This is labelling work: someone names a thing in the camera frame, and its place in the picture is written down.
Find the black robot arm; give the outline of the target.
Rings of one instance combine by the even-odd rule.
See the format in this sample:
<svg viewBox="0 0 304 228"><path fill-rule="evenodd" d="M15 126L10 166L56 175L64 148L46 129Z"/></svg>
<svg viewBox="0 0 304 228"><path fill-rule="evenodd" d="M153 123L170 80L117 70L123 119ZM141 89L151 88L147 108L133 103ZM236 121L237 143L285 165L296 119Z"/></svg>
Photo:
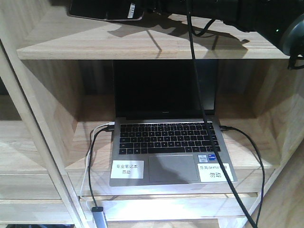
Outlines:
<svg viewBox="0 0 304 228"><path fill-rule="evenodd" d="M285 55L304 54L302 0L142 0L144 9L221 20L244 32L257 32Z"/></svg>

